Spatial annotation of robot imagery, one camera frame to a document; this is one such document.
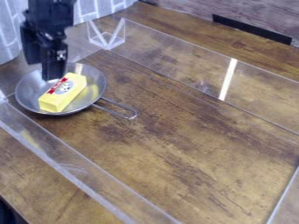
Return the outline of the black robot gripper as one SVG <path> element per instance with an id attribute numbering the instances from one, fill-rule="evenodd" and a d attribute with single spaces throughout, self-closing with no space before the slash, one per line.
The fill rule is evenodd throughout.
<path id="1" fill-rule="evenodd" d="M 73 26 L 74 3 L 76 0 L 28 0 L 28 8 L 22 11 L 22 53 L 29 65 L 41 62 L 45 81 L 64 75 L 68 60 L 65 29 Z"/>

